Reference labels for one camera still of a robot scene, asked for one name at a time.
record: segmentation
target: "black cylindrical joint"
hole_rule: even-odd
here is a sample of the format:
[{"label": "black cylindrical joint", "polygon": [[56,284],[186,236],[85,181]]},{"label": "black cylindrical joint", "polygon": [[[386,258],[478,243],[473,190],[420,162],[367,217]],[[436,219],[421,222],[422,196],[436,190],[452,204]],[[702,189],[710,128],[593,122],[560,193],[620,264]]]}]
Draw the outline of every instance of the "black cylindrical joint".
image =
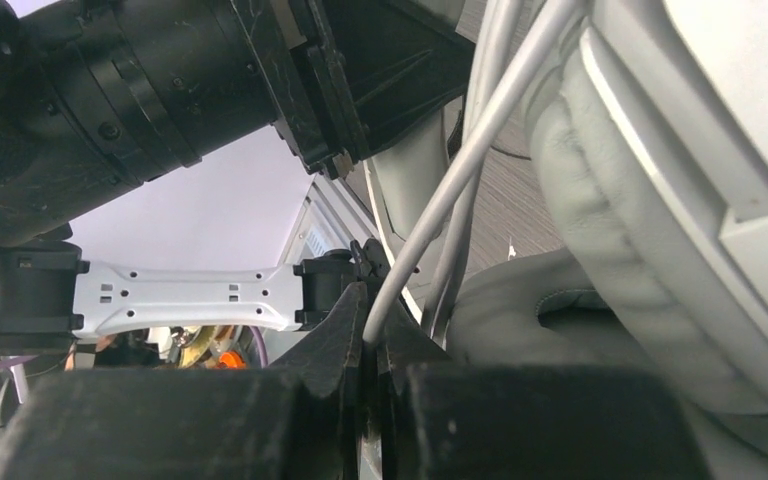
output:
[{"label": "black cylindrical joint", "polygon": [[1,246],[275,120],[230,1],[0,0]]},{"label": "black cylindrical joint", "polygon": [[275,120],[237,20],[216,8],[223,1],[129,0],[115,9],[146,78],[199,155]]}]

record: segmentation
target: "screw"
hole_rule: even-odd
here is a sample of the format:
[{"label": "screw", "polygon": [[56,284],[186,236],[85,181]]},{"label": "screw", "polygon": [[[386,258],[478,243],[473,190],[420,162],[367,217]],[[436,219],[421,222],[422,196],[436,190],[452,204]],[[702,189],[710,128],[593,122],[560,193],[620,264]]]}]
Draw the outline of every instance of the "screw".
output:
[{"label": "screw", "polygon": [[116,140],[122,135],[122,132],[116,125],[113,125],[110,122],[104,122],[98,127],[98,134],[105,140]]}]

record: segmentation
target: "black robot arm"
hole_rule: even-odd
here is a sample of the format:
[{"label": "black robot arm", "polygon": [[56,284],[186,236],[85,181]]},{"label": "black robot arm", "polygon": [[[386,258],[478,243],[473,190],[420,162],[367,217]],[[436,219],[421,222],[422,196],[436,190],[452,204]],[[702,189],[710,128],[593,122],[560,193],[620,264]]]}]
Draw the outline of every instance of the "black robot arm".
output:
[{"label": "black robot arm", "polygon": [[472,48],[409,0],[0,0],[0,246],[270,124],[339,176],[461,95]]}]

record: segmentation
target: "white metal bracket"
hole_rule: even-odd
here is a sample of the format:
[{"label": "white metal bracket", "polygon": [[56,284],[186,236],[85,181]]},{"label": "white metal bracket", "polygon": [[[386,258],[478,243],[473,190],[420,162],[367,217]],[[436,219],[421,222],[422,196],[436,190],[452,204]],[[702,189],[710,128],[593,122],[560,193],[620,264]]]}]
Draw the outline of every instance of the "white metal bracket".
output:
[{"label": "white metal bracket", "polygon": [[302,280],[292,265],[248,272],[142,270],[91,262],[75,283],[75,314],[93,339],[170,326],[250,325],[278,331],[299,328]]}]

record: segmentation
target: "gray cable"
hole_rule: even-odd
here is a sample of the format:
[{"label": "gray cable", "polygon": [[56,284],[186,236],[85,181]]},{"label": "gray cable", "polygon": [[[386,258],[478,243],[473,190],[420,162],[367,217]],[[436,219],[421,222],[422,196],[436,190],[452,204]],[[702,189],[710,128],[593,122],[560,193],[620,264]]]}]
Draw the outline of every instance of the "gray cable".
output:
[{"label": "gray cable", "polygon": [[[485,53],[482,63],[477,65],[476,62],[478,72],[470,82],[467,94],[464,139],[473,131],[476,120],[505,72],[511,40],[522,14],[523,3],[523,0],[497,0],[493,10],[490,10],[491,7],[488,4],[485,15],[491,15],[492,18],[489,22],[482,22],[482,30],[487,28],[490,33],[483,45]],[[440,261],[437,263],[434,279],[431,282],[431,290],[425,299],[422,323],[431,325],[431,337],[438,343],[442,343],[440,332],[445,331],[446,320],[457,299],[466,273],[475,198],[478,196],[478,187],[481,183],[481,171],[482,168],[479,168],[455,203]]]},{"label": "gray cable", "polygon": [[475,129],[464,142],[384,280],[363,330],[363,340],[368,346],[378,345],[390,308],[399,298],[446,214],[454,206],[469,179],[481,167],[487,150],[519,104],[525,89],[578,5],[578,0],[547,0],[541,9],[499,86],[487,102]]}]

